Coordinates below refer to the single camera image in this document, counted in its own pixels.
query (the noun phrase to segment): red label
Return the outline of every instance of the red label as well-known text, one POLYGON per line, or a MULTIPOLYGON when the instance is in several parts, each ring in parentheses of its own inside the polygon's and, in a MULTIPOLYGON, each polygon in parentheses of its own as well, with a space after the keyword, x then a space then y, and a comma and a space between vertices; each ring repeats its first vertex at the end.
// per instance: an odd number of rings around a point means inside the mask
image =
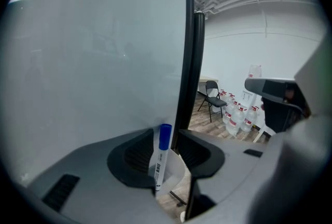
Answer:
POLYGON ((250 122, 250 121, 248 121, 248 119, 247 119, 247 118, 244 120, 244 123, 245 123, 246 125, 251 125, 251 122, 250 122))
POLYGON ((236 126, 237 126, 237 123, 234 122, 232 119, 229 120, 229 124, 230 124, 231 126, 233 126, 233 127, 236 127, 236 126))

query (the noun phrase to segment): vent slot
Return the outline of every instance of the vent slot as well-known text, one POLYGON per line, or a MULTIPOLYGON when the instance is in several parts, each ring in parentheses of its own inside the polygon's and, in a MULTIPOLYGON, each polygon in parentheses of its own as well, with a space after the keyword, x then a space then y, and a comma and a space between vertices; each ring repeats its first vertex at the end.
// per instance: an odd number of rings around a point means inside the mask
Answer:
POLYGON ((79 177, 74 175, 63 175, 44 197, 43 202, 56 212, 59 212, 74 190, 79 179, 79 177))

